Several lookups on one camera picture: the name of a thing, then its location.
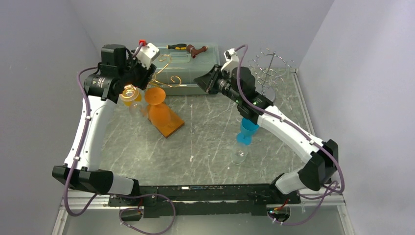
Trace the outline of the yellow frosted wine glass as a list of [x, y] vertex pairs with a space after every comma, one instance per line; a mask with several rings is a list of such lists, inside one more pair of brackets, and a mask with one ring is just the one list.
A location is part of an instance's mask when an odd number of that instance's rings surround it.
[[141, 93], [127, 92], [120, 95], [121, 100], [126, 106], [131, 106], [134, 102], [141, 102]]

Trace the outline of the clear wine glass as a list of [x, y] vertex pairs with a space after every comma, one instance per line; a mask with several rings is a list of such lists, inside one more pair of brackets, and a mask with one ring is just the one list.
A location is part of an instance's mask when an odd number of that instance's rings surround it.
[[130, 115], [132, 117], [136, 118], [137, 120], [140, 120], [140, 121], [147, 120], [148, 119], [148, 111], [147, 111], [147, 103], [144, 100], [144, 92], [141, 89], [139, 89], [139, 88], [137, 88], [133, 85], [126, 85], [126, 86], [124, 86], [124, 90], [121, 92], [121, 94], [127, 93], [127, 92], [133, 92], [133, 93], [140, 92], [141, 96], [142, 96], [141, 102], [134, 102], [131, 106], [128, 106], [128, 110], [129, 110]]

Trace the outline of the orange plastic wine glass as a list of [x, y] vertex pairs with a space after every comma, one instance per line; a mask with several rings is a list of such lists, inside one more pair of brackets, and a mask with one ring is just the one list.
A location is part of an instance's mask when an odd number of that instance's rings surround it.
[[166, 126], [171, 121], [169, 107], [165, 104], [165, 91], [159, 87], [149, 88], [145, 92], [148, 104], [148, 118], [156, 127]]

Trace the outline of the clear stemless glass front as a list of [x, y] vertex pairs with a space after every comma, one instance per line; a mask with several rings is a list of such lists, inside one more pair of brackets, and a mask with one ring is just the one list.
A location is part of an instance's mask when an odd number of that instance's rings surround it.
[[231, 151], [231, 162], [235, 165], [243, 163], [248, 155], [249, 146], [237, 142]]

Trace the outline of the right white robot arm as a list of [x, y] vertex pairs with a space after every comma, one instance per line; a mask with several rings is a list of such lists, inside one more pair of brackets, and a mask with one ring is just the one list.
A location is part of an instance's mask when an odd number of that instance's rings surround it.
[[221, 93], [235, 102], [243, 118], [278, 137], [304, 162], [302, 168], [273, 180], [271, 200], [282, 203], [289, 193], [303, 188], [320, 190], [337, 171], [337, 143], [313, 136], [281, 113], [272, 101], [255, 90], [255, 78], [247, 67], [241, 68], [239, 80], [236, 76], [236, 69], [231, 73], [221, 72], [221, 66], [214, 65], [193, 81], [206, 93]]

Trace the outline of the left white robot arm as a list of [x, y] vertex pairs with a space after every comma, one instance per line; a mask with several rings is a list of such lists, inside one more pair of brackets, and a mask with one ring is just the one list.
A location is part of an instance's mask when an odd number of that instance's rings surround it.
[[146, 89], [156, 70], [153, 64], [160, 50], [141, 42], [135, 50], [108, 44], [101, 49], [101, 61], [85, 80], [77, 77], [83, 96], [78, 129], [63, 165], [53, 168], [52, 176], [66, 189], [95, 194], [121, 194], [129, 206], [140, 201], [139, 183], [100, 169], [101, 148], [107, 125], [125, 86]]

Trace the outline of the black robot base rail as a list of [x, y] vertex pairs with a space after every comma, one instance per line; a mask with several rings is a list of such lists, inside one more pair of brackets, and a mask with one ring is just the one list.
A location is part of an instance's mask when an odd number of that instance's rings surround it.
[[296, 192], [277, 195], [269, 184], [141, 186], [145, 197], [122, 199], [111, 196], [109, 207], [143, 209], [144, 218], [176, 215], [250, 214], [266, 216], [272, 207], [299, 204]]

